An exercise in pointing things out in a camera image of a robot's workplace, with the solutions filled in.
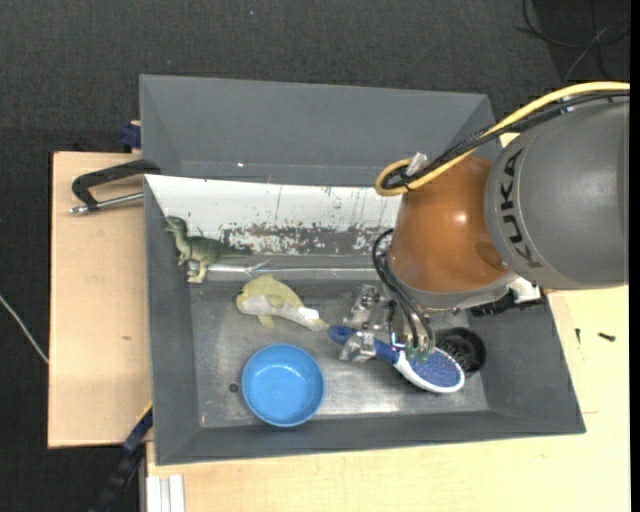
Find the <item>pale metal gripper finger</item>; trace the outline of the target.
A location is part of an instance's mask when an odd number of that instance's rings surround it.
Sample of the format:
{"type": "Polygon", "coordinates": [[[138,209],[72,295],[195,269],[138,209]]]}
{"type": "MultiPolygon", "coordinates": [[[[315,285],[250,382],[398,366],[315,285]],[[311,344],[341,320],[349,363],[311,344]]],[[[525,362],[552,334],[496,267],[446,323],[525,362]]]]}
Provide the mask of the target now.
{"type": "Polygon", "coordinates": [[[365,284],[344,317],[349,326],[382,326],[385,321],[387,297],[376,285],[365,284]]]}
{"type": "Polygon", "coordinates": [[[347,337],[339,353],[339,359],[348,362],[365,362],[375,357],[375,338],[360,332],[347,337]]]}

